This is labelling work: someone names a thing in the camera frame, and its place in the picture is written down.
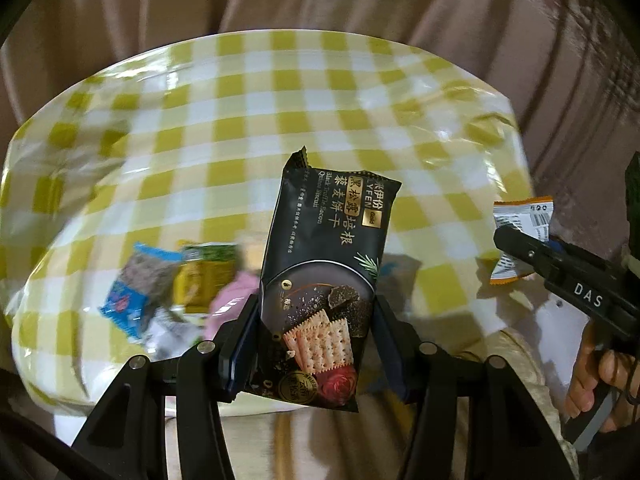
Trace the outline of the blue grey snack packet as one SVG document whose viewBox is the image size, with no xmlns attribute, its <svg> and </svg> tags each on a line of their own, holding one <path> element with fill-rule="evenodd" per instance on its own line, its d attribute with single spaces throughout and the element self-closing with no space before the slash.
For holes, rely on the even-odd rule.
<svg viewBox="0 0 640 480">
<path fill-rule="evenodd" d="M 137 242 L 99 308 L 129 338 L 143 338 L 149 317 L 164 300 L 182 263 L 180 252 Z"/>
</svg>

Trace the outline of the pink snack packet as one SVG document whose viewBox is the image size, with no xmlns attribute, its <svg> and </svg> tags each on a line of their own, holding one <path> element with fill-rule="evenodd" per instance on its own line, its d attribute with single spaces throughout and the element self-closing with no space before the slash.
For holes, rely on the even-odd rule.
<svg viewBox="0 0 640 480">
<path fill-rule="evenodd" d="M 209 304 L 203 338 L 213 340 L 224 323 L 236 320 L 242 312 L 247 299 L 259 289 L 257 275 L 240 271 L 234 279 L 218 292 Z"/>
</svg>

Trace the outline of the black cracker packet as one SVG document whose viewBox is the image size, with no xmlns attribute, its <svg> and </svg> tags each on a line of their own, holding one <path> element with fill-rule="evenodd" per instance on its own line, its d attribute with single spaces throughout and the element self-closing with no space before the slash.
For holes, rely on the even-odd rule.
<svg viewBox="0 0 640 480">
<path fill-rule="evenodd" d="M 360 363 L 400 182 L 285 163 L 260 274 L 262 332 L 247 391 L 356 411 Z"/>
</svg>

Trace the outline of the yellow green snack packet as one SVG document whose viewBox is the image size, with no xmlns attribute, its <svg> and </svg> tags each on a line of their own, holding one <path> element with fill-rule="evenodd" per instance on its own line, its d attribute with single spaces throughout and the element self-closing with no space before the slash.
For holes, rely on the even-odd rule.
<svg viewBox="0 0 640 480">
<path fill-rule="evenodd" d="M 181 263 L 172 285 L 174 304 L 185 314 L 205 314 L 238 270 L 235 244 L 179 240 Z"/>
</svg>

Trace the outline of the beige curtain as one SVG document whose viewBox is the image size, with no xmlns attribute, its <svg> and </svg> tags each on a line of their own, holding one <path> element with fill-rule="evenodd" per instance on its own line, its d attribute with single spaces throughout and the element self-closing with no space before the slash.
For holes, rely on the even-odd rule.
<svg viewBox="0 0 640 480">
<path fill-rule="evenodd" d="M 639 0 L 1 0 L 1 137 L 101 68 L 164 44 L 309 28 L 412 44 L 507 96 L 555 229 L 614 257 L 639 147 Z"/>
</svg>

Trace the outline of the silver orange snack packet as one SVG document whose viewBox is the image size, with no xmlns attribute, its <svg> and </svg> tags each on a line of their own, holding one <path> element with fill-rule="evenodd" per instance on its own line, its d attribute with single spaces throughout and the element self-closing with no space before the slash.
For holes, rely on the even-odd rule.
<svg viewBox="0 0 640 480">
<path fill-rule="evenodd" d="M 534 273 L 535 252 L 550 238 L 553 198 L 542 196 L 495 202 L 495 246 L 500 258 L 491 272 L 491 285 L 505 285 Z"/>
</svg>

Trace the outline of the yellow white checkered tablecloth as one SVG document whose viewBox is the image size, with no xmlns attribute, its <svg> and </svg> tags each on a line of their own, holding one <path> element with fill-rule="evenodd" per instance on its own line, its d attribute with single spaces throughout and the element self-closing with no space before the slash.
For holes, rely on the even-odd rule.
<svg viewBox="0 0 640 480">
<path fill-rule="evenodd" d="M 1 185 L 1 307 L 28 393 L 82 414 L 136 352 L 99 308 L 134 244 L 268 229 L 282 168 L 398 180 L 386 243 L 404 309 L 462 348 L 526 309 L 491 287 L 492 206 L 532 194 L 508 99 L 462 68 L 378 38 L 230 32 L 117 63 L 14 134 Z"/>
</svg>

